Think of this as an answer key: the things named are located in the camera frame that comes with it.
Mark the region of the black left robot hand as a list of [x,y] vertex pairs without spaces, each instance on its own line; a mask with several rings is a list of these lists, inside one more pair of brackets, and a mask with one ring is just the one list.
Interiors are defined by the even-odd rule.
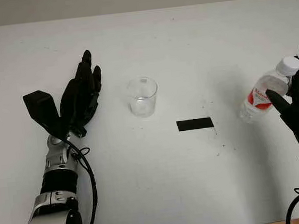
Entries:
[[92,68],[92,54],[85,50],[76,75],[68,82],[60,102],[61,119],[78,137],[86,135],[85,125],[97,110],[101,80],[100,66]]

